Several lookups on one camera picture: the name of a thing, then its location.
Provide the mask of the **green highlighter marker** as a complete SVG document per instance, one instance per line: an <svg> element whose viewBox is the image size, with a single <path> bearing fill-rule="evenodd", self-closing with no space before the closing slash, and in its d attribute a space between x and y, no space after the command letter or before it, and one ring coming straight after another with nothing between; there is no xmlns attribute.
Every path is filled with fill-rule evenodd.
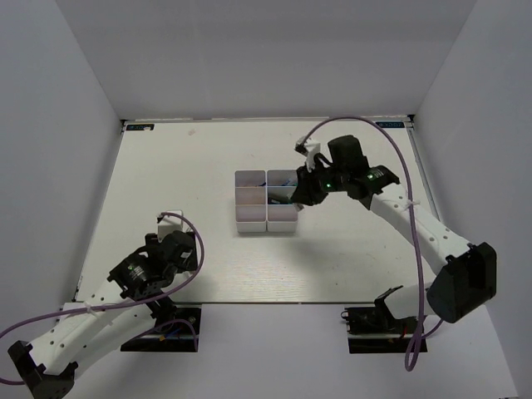
<svg viewBox="0 0 532 399"><path fill-rule="evenodd" d="M286 197L268 197L268 204L273 205L291 205L293 202L290 198Z"/></svg>

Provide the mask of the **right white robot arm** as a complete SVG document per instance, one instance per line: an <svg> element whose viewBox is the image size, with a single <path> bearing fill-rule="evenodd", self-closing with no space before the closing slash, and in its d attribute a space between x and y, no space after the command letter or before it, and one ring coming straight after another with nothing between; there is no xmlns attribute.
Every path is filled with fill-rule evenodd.
<svg viewBox="0 0 532 399"><path fill-rule="evenodd" d="M386 166L371 166L353 135L328 142L326 158L313 139L300 138L295 150L305 163L297 168L291 196L302 206L321 204L344 192L389 223L431 267L435 279L424 287L424 311L456 323L496 294L497 254L488 243L472 244L409 199L406 188Z"/></svg>

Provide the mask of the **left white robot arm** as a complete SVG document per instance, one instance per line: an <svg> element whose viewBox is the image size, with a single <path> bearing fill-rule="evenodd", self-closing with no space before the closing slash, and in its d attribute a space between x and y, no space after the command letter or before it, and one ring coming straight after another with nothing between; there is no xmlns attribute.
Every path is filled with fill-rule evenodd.
<svg viewBox="0 0 532 399"><path fill-rule="evenodd" d="M35 398L63 398L92 364L143 332L166 334L188 324L182 309L166 297L198 268L195 235L176 230L125 257L83 307L30 342L8 350Z"/></svg>

